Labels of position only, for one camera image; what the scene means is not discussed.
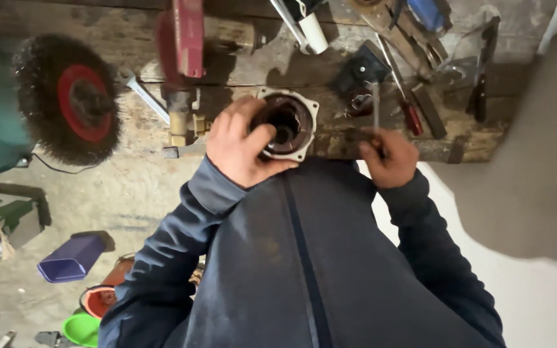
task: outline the hand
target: hand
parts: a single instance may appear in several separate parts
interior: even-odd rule
[[[234,101],[216,117],[208,135],[208,159],[223,175],[242,188],[257,185],[299,164],[290,160],[262,162],[258,158],[277,132],[273,125],[261,124],[248,134],[252,118],[265,104],[265,100],[252,96]]]
[[[371,179],[379,188],[395,188],[407,184],[414,178],[418,149],[408,142],[396,130],[383,128],[367,128],[364,130],[373,135],[371,145],[360,142],[360,155],[365,160]],[[384,151],[384,158],[377,153]]]

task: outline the zipper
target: zipper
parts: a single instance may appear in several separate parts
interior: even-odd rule
[[[296,245],[298,246],[298,254],[300,255],[300,263],[305,275],[306,287],[309,293],[309,302],[311,305],[311,314],[313,325],[311,325],[311,336],[313,338],[313,346],[318,348],[332,348],[332,338],[330,336],[330,328],[328,326],[328,318],[326,316],[326,309],[321,300],[321,293],[319,292],[319,285],[313,270],[313,263],[309,256],[309,249],[306,246],[305,234],[302,231],[302,224],[300,216],[296,209],[296,199],[293,196],[291,186],[285,176],[282,176],[283,189],[287,199],[287,207],[291,218],[291,226],[293,227]]]

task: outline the wooden workbench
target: wooden workbench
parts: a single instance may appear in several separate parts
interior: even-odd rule
[[[557,0],[448,0],[453,28],[441,39],[452,54],[462,34],[482,23],[483,13],[501,16],[499,38],[488,85],[490,121],[478,124],[462,111],[466,91],[429,90],[448,135],[435,140],[423,122],[425,134],[413,138],[422,160],[461,163],[488,162],[503,141],[525,89],[530,63],[553,15]],[[163,79],[156,61],[153,21],[164,0],[49,0],[0,1],[0,33],[24,37],[59,32],[82,40],[104,60],[127,66],[141,76],[148,90],[159,95]],[[330,0],[316,12],[330,47],[307,56],[295,49],[295,39],[267,0],[205,0],[206,14],[253,23],[269,43],[252,56],[208,56],[207,75],[196,81],[201,88],[200,113],[212,118],[231,99],[254,93],[259,86],[294,89],[320,104],[318,131],[312,153],[329,158],[357,157],[357,128],[371,118],[346,118],[345,107],[326,84],[350,53],[373,31],[344,0]],[[404,76],[413,75],[395,55]],[[387,102],[381,124],[403,130],[403,115],[391,83],[382,88]],[[166,124],[134,92],[123,89],[120,98],[123,130],[118,152],[154,153],[166,141]]]

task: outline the man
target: man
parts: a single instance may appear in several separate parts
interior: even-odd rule
[[[245,97],[217,117],[182,203],[116,287],[100,347],[504,345],[493,297],[427,197],[411,143],[373,130],[373,145],[360,144],[373,180],[343,161],[262,162],[276,130],[248,124],[263,106]],[[398,249],[377,229],[376,191]],[[205,254],[193,301],[188,279]]]

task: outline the red bucket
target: red bucket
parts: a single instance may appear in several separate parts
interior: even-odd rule
[[[83,291],[79,302],[87,314],[102,319],[106,311],[117,301],[115,286],[124,281],[124,274],[130,271],[134,259],[120,258],[111,273],[104,278],[102,283]]]

